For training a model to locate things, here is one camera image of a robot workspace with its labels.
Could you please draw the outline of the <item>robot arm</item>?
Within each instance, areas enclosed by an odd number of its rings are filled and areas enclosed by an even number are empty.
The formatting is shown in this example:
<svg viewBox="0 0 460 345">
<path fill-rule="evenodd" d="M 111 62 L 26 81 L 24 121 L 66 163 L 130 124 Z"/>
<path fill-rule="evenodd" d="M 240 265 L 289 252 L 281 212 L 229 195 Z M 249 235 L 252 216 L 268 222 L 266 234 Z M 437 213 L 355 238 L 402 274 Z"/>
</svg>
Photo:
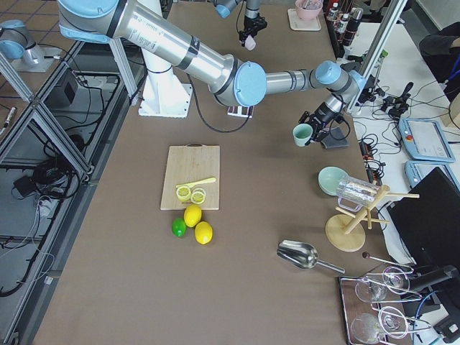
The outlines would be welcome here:
<svg viewBox="0 0 460 345">
<path fill-rule="evenodd" d="M 355 70 L 345 71 L 330 60 L 313 70 L 266 73 L 255 62 L 243 63 L 221 55 L 138 1 L 59 1 L 60 31 L 72 40 L 105 43 L 124 38 L 208 85 L 223 106 L 255 106 L 266 95 L 326 88 L 331 96 L 302 119 L 312 129 L 311 139 L 327 137 L 326 126 L 366 84 Z"/>
<path fill-rule="evenodd" d="M 215 0 L 212 1 L 216 12 L 221 18 L 227 18 L 240 3 L 245 3 L 244 28 L 238 30 L 239 39 L 244 41 L 248 36 L 254 38 L 259 31 L 267 27 L 267 22 L 259 13 L 260 0 Z"/>
</svg>

